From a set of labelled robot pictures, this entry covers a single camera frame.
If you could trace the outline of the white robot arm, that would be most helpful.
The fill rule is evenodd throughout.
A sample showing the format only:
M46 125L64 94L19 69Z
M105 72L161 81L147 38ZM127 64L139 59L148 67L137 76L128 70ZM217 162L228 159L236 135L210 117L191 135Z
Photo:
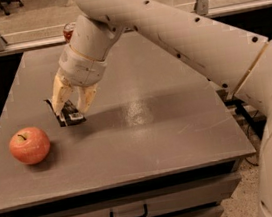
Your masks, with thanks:
M82 13L60 57L53 111L73 90L86 112L107 54L124 29L137 31L267 117L259 158L258 217L272 217L272 40L153 0L74 0Z

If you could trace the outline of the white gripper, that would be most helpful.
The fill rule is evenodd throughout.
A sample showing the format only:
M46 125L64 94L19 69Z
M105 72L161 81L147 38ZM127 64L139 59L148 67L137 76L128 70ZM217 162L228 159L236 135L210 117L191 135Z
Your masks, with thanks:
M59 73L53 81L51 104L54 113L59 115L62 112L73 92L72 86L80 86L76 108L86 114L96 96L96 83L102 80L106 66L105 61L90 60L72 50L70 45L65 45L59 58Z

